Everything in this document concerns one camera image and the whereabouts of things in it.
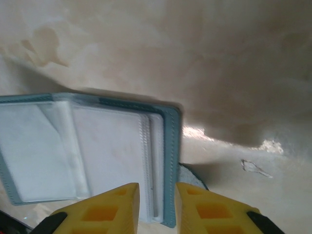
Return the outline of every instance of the marble surface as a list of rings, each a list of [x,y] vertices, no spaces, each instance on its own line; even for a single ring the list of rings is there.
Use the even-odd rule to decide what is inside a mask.
[[[310,0],[1,1],[0,95],[173,103],[184,114],[181,161],[213,192],[286,233],[311,233],[311,15]],[[31,226],[65,203],[13,207],[0,190],[0,209]]]

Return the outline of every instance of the beige marble floor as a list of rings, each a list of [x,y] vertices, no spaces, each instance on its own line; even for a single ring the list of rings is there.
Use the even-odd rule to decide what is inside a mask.
[[[311,233],[311,15],[310,0],[1,1],[0,53],[51,80],[1,59],[0,95],[65,87],[174,103],[181,161],[212,191]],[[13,207],[0,192],[0,209],[32,226],[64,205]]]

